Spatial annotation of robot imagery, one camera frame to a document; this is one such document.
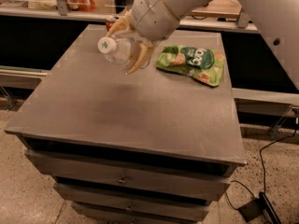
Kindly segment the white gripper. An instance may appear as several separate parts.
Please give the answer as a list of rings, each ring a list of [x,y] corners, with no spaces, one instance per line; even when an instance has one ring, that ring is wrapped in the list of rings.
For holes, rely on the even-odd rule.
[[[126,70],[131,75],[140,69],[156,49],[151,40],[166,40],[179,26],[177,0],[135,0],[130,11],[118,18],[107,31],[107,37],[122,31],[137,32],[149,40],[138,41],[133,61]]]

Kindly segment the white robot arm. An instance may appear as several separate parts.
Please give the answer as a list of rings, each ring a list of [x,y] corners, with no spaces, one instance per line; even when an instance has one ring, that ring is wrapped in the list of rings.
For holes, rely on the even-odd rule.
[[[157,43],[166,40],[179,27],[180,20],[213,0],[134,0],[124,16],[107,34],[135,31],[145,41],[141,53],[128,70],[135,72],[152,55]],[[280,65],[299,89],[299,0],[237,0]]]

